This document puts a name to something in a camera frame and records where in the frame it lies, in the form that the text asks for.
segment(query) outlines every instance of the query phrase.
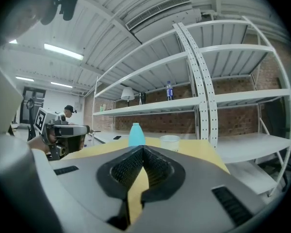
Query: black object on shelf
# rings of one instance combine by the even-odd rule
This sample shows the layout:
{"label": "black object on shelf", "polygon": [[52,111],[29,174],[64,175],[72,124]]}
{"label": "black object on shelf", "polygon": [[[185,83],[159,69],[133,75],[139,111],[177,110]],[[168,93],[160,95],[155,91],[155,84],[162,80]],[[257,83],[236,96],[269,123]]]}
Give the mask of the black object on shelf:
{"label": "black object on shelf", "polygon": [[146,93],[139,92],[139,105],[146,103]]}

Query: white plastic cup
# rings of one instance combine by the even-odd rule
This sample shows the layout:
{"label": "white plastic cup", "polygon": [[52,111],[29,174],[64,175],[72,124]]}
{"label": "white plastic cup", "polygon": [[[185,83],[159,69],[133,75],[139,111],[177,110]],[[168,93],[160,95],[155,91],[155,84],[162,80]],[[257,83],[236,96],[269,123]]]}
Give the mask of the white plastic cup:
{"label": "white plastic cup", "polygon": [[180,137],[176,135],[164,135],[160,137],[161,148],[178,152]]}

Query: ceiling light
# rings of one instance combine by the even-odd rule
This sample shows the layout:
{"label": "ceiling light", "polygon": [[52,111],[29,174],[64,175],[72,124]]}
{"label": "ceiling light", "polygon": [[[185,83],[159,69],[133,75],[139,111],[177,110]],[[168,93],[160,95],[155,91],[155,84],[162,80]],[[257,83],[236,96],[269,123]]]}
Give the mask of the ceiling light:
{"label": "ceiling light", "polygon": [[70,85],[66,85],[66,84],[62,84],[62,83],[51,82],[51,84],[56,84],[56,85],[60,85],[60,86],[64,86],[64,87],[72,88],[72,86],[70,86]]}
{"label": "ceiling light", "polygon": [[18,80],[27,80],[27,81],[34,81],[33,79],[27,79],[27,78],[22,78],[22,77],[17,77],[15,76],[15,78],[17,78]]}
{"label": "ceiling light", "polygon": [[68,56],[70,56],[72,58],[75,58],[75,59],[78,59],[78,60],[82,60],[83,59],[83,55],[77,54],[75,52],[68,51],[66,49],[61,49],[61,48],[58,48],[58,47],[55,47],[55,46],[52,46],[52,45],[49,45],[49,44],[44,44],[44,49],[50,50],[50,51],[54,51],[54,52],[58,52],[58,53],[62,53],[64,55],[68,55]]}

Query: plastic water bottle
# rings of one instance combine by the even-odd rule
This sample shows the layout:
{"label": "plastic water bottle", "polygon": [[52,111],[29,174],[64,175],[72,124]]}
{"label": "plastic water bottle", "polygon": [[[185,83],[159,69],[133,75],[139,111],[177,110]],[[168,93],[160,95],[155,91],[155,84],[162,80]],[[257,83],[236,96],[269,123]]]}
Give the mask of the plastic water bottle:
{"label": "plastic water bottle", "polygon": [[139,123],[134,122],[129,133],[128,146],[131,147],[145,144],[146,144],[145,135],[142,132]]}
{"label": "plastic water bottle", "polygon": [[170,81],[167,81],[167,101],[169,100],[174,100],[174,91],[173,91],[173,87],[170,84]]}

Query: yellow table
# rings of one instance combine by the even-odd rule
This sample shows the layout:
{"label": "yellow table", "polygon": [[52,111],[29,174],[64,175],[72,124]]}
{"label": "yellow table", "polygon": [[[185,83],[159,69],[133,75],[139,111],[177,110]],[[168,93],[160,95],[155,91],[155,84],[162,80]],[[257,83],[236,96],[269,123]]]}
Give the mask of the yellow table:
{"label": "yellow table", "polygon": [[[145,138],[145,144],[155,147],[161,146],[158,138],[151,137]],[[88,147],[82,149],[81,151],[71,153],[63,158],[63,160],[99,155],[123,149],[127,146],[128,139],[117,140],[115,142]],[[209,161],[229,173],[227,167],[224,165],[221,158],[207,140],[180,140],[179,153]],[[131,223],[133,223],[142,212],[142,206],[140,204],[141,193],[148,188],[149,184],[146,171],[142,168],[137,179],[128,192]]]}

